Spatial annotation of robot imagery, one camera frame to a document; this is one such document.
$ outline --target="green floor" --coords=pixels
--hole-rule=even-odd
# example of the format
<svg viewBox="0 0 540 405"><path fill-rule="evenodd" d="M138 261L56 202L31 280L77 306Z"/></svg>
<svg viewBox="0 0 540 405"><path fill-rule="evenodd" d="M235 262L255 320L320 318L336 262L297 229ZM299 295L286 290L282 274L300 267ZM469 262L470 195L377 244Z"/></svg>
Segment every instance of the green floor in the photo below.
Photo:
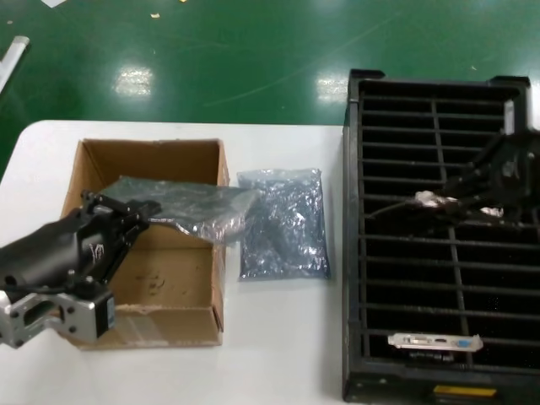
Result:
<svg viewBox="0 0 540 405"><path fill-rule="evenodd" d="M350 68L536 78L538 21L538 0L0 0L0 54L31 40L0 172L39 120L341 124Z"/></svg>

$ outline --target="black plastic crate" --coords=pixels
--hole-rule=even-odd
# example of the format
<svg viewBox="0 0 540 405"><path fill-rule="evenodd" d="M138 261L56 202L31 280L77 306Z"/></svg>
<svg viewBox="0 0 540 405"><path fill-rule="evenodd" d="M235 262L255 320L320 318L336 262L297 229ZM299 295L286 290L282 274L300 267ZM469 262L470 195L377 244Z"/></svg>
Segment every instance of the black plastic crate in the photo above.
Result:
<svg viewBox="0 0 540 405"><path fill-rule="evenodd" d="M369 213L439 188L504 126L525 78L410 82L352 71L344 135L343 397L366 403L540 403L540 237L463 224L379 233ZM426 359L396 332L479 334L474 354Z"/></svg>

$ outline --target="clear plastic bag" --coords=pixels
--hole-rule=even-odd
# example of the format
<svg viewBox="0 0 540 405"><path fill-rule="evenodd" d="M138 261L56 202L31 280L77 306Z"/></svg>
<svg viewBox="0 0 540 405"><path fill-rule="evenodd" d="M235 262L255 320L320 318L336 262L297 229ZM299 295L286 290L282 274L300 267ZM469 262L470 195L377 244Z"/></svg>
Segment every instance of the clear plastic bag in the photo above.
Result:
<svg viewBox="0 0 540 405"><path fill-rule="evenodd" d="M161 212L149 219L151 224L217 244L240 240L260 214L261 193L237 187L122 177L102 193L125 203L156 201Z"/></svg>
<svg viewBox="0 0 540 405"><path fill-rule="evenodd" d="M321 172L255 170L238 182L262 192L262 215L242 240L240 280L330 278Z"/></svg>

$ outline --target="white table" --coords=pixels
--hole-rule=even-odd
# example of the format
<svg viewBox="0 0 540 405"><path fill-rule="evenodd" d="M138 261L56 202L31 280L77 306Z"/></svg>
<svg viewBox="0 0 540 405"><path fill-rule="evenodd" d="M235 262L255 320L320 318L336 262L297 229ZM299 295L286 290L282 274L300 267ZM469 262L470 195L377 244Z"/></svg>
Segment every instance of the white table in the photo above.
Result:
<svg viewBox="0 0 540 405"><path fill-rule="evenodd" d="M222 347L79 352L44 332L19 350L0 347L0 405L341 403L341 127L38 122L0 185L0 246L59 218L82 138L221 138L231 178L321 169L334 279L239 283L229 249Z"/></svg>

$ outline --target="cardboard box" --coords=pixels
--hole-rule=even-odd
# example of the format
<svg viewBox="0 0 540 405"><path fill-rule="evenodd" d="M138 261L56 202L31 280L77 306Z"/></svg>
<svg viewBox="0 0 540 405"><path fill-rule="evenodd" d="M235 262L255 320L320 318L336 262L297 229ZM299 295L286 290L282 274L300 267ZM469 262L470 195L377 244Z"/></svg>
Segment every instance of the cardboard box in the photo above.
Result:
<svg viewBox="0 0 540 405"><path fill-rule="evenodd" d="M65 215L83 189L100 191L120 176L229 185L219 140L79 143ZM221 344L225 249L151 226L139 236L110 283L116 327L80 348L148 348Z"/></svg>

